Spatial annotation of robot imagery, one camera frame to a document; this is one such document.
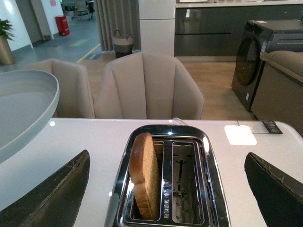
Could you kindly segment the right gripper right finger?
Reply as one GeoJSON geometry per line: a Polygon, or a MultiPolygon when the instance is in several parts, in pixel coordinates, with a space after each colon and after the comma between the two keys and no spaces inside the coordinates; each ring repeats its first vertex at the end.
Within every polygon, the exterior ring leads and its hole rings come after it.
{"type": "Polygon", "coordinates": [[[250,152],[244,169],[268,227],[303,225],[303,184],[250,152]]]}

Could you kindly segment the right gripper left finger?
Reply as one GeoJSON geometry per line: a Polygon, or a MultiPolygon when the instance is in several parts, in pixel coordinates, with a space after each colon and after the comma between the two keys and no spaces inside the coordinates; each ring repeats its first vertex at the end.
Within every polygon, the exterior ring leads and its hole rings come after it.
{"type": "Polygon", "coordinates": [[[80,152],[0,212],[2,227],[72,227],[89,180],[90,155],[80,152]]]}

